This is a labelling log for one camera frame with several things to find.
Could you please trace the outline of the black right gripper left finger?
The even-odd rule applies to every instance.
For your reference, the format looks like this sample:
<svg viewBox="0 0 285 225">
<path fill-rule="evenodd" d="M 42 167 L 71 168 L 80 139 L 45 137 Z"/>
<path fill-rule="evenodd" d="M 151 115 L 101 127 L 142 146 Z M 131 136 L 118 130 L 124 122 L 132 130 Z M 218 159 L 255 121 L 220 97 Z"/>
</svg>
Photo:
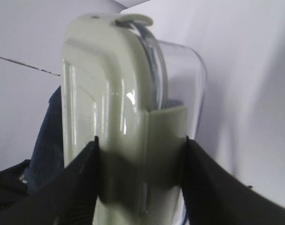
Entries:
<svg viewBox="0 0 285 225">
<path fill-rule="evenodd" d="M 99 139 L 95 137 L 52 181 L 0 209 L 0 225 L 91 225 L 98 195 Z"/>
</svg>

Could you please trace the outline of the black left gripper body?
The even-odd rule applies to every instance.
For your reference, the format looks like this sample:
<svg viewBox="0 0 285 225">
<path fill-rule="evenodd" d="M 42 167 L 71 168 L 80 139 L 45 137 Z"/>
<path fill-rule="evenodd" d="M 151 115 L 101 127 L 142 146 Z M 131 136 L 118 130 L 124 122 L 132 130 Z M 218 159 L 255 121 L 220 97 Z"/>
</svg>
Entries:
<svg viewBox="0 0 285 225">
<path fill-rule="evenodd" d="M 29 165 L 30 160 L 26 159 L 0 171 L 0 209 L 5 209 L 28 196 L 25 173 Z"/>
</svg>

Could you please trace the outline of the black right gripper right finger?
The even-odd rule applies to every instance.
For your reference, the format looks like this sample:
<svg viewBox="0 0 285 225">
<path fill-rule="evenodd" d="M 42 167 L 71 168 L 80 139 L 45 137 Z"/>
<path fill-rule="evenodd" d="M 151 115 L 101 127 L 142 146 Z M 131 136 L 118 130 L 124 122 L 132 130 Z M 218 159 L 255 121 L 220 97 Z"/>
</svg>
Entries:
<svg viewBox="0 0 285 225">
<path fill-rule="evenodd" d="M 182 192 L 191 225 L 285 225 L 285 208 L 238 181 L 187 138 Z"/>
</svg>

